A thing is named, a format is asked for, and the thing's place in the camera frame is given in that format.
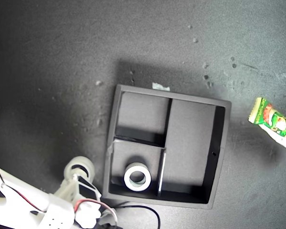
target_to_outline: white tape roll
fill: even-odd
[[[130,179],[130,175],[133,172],[141,172],[144,174],[144,178],[139,181],[139,182],[134,182],[133,180]],[[132,163],[130,164],[125,171],[125,175],[124,175],[124,182],[125,185],[132,191],[135,192],[140,192],[140,191],[144,191],[145,189],[147,189],[149,187],[149,185],[151,184],[152,181],[152,177],[150,172],[148,171],[146,165],[142,164],[142,163]]]

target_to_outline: table surface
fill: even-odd
[[[101,187],[115,86],[153,82],[232,102],[213,209],[153,206],[162,228],[286,229],[286,149],[247,121],[258,96],[286,114],[286,1],[0,0],[0,167],[54,192],[87,156]]]

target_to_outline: white robotic arm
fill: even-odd
[[[101,217],[101,194],[92,185],[93,163],[75,157],[64,170],[61,187],[45,193],[0,169],[0,225],[14,229],[93,228]]]

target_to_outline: candy bar wrapper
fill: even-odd
[[[257,98],[248,120],[259,125],[275,141],[286,147],[286,118],[268,100]]]

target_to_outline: wire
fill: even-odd
[[[150,207],[143,206],[143,205],[126,205],[126,206],[115,207],[115,209],[117,209],[117,208],[145,208],[145,209],[148,209],[156,215],[156,217],[158,219],[158,229],[160,229],[160,226],[161,226],[160,216],[159,216],[158,212],[156,212],[154,209],[152,209]]]
[[[37,209],[38,211],[40,212],[43,212],[43,213],[46,213],[46,211],[42,211],[41,209],[39,209],[38,207],[36,207],[32,202],[30,202],[23,194],[21,194],[19,191],[17,191],[16,189],[14,189],[13,187],[7,185],[4,180],[3,180],[3,177],[1,176],[0,174],[0,179],[2,181],[2,183],[4,185],[6,185],[7,187],[9,187],[10,189],[12,189],[13,191],[15,191],[19,196],[21,196],[26,202],[28,202],[32,207],[34,207],[35,209]]]
[[[100,204],[102,205],[104,208],[108,209],[110,211],[110,213],[112,214],[113,218],[114,218],[114,221],[115,221],[115,226],[114,226],[114,229],[117,228],[118,226],[118,216],[116,215],[115,211],[109,207],[107,204],[101,202],[101,201],[97,201],[95,199],[80,199],[76,202],[76,204],[74,205],[74,212],[76,212],[80,206],[81,203],[84,203],[84,202],[92,202],[92,203],[96,203],[96,204]]]

